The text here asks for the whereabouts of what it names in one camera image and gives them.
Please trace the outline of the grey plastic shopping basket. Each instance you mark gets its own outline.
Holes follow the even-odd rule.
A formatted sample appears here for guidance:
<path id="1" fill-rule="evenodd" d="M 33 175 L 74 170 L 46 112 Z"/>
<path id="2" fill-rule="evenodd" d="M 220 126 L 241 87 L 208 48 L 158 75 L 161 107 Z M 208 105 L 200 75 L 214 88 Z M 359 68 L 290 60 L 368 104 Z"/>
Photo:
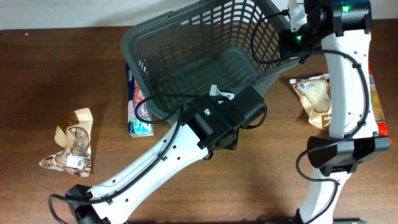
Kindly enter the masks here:
<path id="1" fill-rule="evenodd" d="M 297 64 L 280 60 L 279 32 L 289 27 L 270 1 L 198 1 L 134 26 L 121 50 L 150 112 L 164 118 L 212 85 L 263 95 Z"/>

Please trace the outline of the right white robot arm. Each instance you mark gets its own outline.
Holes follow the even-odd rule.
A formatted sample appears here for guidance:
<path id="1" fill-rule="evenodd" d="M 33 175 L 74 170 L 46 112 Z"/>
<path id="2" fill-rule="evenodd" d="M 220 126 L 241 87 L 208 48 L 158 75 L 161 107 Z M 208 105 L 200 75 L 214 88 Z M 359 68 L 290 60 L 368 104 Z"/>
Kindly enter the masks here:
<path id="1" fill-rule="evenodd" d="M 346 181 L 364 161 L 391 145 L 376 122 L 369 86 L 368 53 L 373 28 L 369 1 L 290 1 L 290 29 L 280 35 L 284 59 L 323 54 L 328 66 L 331 123 L 327 136 L 313 136 L 303 156 L 313 168 L 296 223 L 332 223 Z"/>

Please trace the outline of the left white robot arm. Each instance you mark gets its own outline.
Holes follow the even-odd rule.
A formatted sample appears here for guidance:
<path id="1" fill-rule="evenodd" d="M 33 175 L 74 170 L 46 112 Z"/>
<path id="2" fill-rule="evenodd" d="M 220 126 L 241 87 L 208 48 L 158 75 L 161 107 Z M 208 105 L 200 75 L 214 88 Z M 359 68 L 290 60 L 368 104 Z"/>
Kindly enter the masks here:
<path id="1" fill-rule="evenodd" d="M 120 173 L 93 187 L 75 185 L 66 194 L 78 223 L 125 223 L 152 192 L 186 166 L 220 149 L 235 150 L 240 129 L 251 129 L 267 106 L 252 87 L 226 95 L 195 97 L 171 130 Z"/>

